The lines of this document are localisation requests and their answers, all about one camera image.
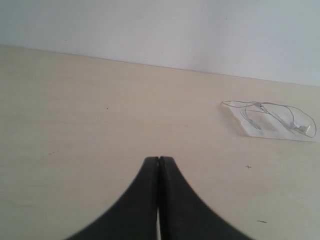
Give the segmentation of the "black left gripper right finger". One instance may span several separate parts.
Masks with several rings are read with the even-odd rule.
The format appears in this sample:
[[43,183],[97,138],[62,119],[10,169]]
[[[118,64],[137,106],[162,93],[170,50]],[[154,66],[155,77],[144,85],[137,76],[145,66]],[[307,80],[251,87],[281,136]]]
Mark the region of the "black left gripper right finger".
[[197,195],[172,157],[159,158],[158,211],[163,240],[249,240]]

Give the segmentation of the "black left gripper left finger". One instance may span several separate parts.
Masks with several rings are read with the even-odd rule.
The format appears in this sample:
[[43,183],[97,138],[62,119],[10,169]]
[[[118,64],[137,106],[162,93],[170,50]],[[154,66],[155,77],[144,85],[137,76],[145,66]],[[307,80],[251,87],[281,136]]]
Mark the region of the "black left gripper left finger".
[[159,158],[147,157],[121,197],[70,240],[156,240]]

